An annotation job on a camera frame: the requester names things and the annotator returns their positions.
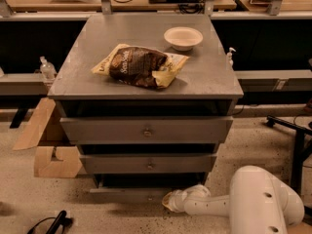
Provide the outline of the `white yellow-padded gripper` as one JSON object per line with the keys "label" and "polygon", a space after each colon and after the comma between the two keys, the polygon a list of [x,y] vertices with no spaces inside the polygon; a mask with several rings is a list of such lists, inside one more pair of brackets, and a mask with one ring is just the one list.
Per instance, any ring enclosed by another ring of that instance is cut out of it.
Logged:
{"label": "white yellow-padded gripper", "polygon": [[197,184],[184,190],[174,190],[164,196],[162,205],[174,213],[185,213],[184,206],[189,196],[208,198],[211,196],[211,192],[202,184]]}

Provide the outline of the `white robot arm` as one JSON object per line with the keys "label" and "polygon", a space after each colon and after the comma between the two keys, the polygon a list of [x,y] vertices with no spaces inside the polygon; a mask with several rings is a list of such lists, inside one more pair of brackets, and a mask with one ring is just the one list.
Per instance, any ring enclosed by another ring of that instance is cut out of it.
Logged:
{"label": "white robot arm", "polygon": [[213,197],[198,184],[168,193],[162,204],[175,213],[227,217],[231,234],[288,234],[304,218],[298,194],[257,166],[238,169],[227,195]]}

